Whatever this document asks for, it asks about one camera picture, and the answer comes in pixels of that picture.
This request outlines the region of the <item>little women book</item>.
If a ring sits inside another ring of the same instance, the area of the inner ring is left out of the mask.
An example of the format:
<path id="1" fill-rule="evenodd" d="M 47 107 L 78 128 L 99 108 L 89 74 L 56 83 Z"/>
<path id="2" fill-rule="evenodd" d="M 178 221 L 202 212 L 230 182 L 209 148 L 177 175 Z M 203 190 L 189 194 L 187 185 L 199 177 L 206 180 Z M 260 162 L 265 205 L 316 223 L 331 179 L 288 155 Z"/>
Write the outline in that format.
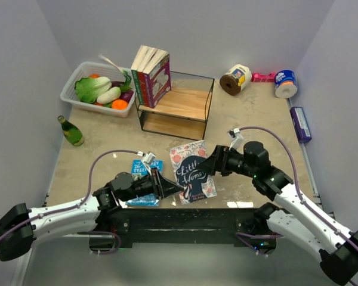
<path id="1" fill-rule="evenodd" d="M 197 169 L 207 158 L 204 140 L 171 148 L 169 156 L 175 180 L 184 188 L 184 191 L 179 193 L 182 204 L 217 196 L 213 178 Z"/>

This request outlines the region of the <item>blue 26-storey treehouse book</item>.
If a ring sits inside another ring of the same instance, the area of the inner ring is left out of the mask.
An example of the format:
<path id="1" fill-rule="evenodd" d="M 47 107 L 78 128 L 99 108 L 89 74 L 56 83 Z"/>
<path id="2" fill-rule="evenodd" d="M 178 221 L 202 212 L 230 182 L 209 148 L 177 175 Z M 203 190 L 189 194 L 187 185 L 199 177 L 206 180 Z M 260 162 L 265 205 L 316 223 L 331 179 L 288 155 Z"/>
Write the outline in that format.
<path id="1" fill-rule="evenodd" d="M 154 160 L 150 165 L 151 167 L 156 167 L 159 171 L 163 171 L 163 161 L 162 160 Z M 137 179 L 147 175 L 147 170 L 144 167 L 141 160 L 134 160 L 132 162 L 131 174 L 133 179 L 136 181 Z M 153 194 L 148 194 L 143 197 L 137 197 L 132 200 L 128 200 L 126 202 L 128 206 L 139 206 L 139 207 L 158 207 L 159 199 L 156 198 Z"/>

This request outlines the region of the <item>black wire wooden shelf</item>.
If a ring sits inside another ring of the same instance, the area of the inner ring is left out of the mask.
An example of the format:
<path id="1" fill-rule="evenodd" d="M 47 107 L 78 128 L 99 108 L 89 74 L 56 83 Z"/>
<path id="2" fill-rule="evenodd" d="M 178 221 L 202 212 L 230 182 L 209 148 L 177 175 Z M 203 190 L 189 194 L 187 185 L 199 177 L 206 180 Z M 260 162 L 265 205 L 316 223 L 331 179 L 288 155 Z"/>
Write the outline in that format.
<path id="1" fill-rule="evenodd" d="M 205 137 L 215 79 L 172 71 L 172 89 L 155 108 L 135 103 L 141 130 L 177 138 Z"/>

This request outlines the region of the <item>purple book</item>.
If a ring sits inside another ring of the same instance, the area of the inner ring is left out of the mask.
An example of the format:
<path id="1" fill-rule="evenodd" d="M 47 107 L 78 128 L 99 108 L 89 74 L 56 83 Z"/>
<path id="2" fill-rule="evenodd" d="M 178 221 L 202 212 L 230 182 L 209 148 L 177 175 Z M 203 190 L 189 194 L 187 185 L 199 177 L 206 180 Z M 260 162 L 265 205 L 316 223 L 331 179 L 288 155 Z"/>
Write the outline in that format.
<path id="1" fill-rule="evenodd" d="M 142 75 L 144 79 L 144 106 L 155 108 L 160 99 L 171 90 L 170 55 L 162 49 L 152 48 Z"/>

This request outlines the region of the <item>red treehouse book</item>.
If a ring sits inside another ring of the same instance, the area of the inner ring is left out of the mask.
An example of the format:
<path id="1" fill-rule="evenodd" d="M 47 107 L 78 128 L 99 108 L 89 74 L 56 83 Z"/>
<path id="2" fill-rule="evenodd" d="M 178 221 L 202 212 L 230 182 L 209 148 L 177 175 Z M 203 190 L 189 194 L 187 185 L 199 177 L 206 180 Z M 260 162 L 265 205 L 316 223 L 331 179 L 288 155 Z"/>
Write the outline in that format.
<path id="1" fill-rule="evenodd" d="M 147 67 L 148 63 L 150 63 L 151 59 L 156 54 L 156 48 L 152 48 L 149 46 L 142 45 L 139 56 L 140 56 L 140 64 L 138 66 L 138 78 L 140 81 L 141 94 L 143 97 L 143 105 L 145 107 L 149 106 L 147 99 L 147 85 L 146 80 L 144 78 L 144 69 Z"/>

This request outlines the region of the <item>green 104-storey treehouse book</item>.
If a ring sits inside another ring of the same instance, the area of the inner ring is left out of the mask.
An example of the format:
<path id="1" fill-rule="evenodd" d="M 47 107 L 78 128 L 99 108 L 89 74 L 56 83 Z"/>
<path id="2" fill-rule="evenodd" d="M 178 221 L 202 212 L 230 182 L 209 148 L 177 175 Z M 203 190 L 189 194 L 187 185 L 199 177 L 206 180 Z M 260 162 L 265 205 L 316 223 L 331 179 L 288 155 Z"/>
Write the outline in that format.
<path id="1" fill-rule="evenodd" d="M 141 45 L 137 51 L 137 54 L 134 58 L 132 66 L 131 66 L 132 77 L 134 80 L 134 86 L 135 86 L 139 104 L 143 104 L 143 95 L 142 95 L 142 91 L 141 91 L 141 86 L 140 86 L 140 81 L 139 81 L 137 70 L 138 70 L 147 50 L 148 50 L 147 46 Z"/>

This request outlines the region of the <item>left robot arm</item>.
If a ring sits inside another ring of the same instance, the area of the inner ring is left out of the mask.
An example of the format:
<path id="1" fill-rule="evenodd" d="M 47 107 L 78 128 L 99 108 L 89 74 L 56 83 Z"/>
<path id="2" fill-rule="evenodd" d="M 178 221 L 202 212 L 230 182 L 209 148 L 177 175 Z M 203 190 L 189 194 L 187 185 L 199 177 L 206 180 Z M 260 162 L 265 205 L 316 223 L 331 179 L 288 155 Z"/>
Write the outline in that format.
<path id="1" fill-rule="evenodd" d="M 93 230 L 105 234 L 112 226 L 109 216 L 122 208 L 121 202 L 149 194 L 163 199 L 183 189 L 152 169 L 139 179 L 119 173 L 89 196 L 68 203 L 31 209 L 17 204 L 0 218 L 0 261 L 14 260 L 33 246 L 64 235 Z"/>

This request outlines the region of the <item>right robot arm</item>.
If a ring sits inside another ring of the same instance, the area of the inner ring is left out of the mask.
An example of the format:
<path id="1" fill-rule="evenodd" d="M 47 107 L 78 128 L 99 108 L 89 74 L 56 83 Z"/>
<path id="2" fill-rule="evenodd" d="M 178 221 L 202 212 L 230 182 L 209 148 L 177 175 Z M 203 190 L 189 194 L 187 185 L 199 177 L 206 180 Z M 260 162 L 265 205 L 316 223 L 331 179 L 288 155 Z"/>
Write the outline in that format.
<path id="1" fill-rule="evenodd" d="M 291 240 L 309 252 L 338 285 L 347 285 L 358 273 L 358 231 L 340 224 L 298 190 L 286 173 L 271 164 L 262 143 L 247 142 L 243 153 L 218 145 L 197 169 L 211 176 L 219 172 L 251 178 L 260 194 L 280 206 L 254 219 L 257 232 L 273 231 Z"/>

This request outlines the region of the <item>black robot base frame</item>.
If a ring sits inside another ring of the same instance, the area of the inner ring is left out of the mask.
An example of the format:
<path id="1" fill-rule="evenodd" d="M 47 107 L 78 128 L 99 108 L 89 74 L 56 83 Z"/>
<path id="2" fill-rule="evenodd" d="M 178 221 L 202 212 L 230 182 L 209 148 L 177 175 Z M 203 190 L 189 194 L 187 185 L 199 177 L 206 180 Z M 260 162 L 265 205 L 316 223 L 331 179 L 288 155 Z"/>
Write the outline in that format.
<path id="1" fill-rule="evenodd" d="M 122 248 L 136 243 L 252 245 L 264 254 L 274 252 L 277 241 L 264 216 L 274 208 L 232 209 L 121 209 L 100 220 L 96 231 L 121 238 Z"/>

